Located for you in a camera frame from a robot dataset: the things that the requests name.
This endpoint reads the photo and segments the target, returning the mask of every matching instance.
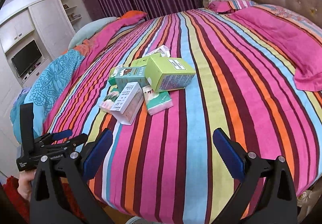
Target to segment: drawer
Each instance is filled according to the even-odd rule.
[[[29,78],[24,82],[23,87],[31,87],[35,83],[35,81],[39,78],[41,73],[47,68],[47,66],[50,64],[49,59],[45,59],[41,65],[39,65],[33,73],[29,76]]]

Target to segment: pile of boxes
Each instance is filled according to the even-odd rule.
[[[108,82],[116,85],[99,105],[121,124],[131,125],[143,101],[150,115],[173,106],[168,91],[184,89],[196,72],[182,58],[171,58],[162,45],[130,67],[111,69]]]

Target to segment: striped pillow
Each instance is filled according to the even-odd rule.
[[[208,8],[216,13],[233,13],[256,4],[251,0],[220,0],[211,2]]]

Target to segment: light green pillow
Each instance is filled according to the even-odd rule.
[[[73,39],[70,41],[68,50],[82,44],[83,40],[90,39],[96,32],[102,30],[106,24],[115,20],[117,20],[116,17],[108,17],[86,24],[74,35]]]

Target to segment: red fluffy fabric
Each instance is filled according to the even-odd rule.
[[[7,194],[10,202],[14,205],[15,209],[20,213],[20,215],[29,223],[29,202],[26,201],[18,192],[18,179],[13,176],[10,176],[7,179],[7,184],[3,185],[4,192]],[[67,183],[62,184],[65,196],[70,205],[72,213],[81,218],[85,219],[82,214],[78,204],[72,194],[72,191]]]

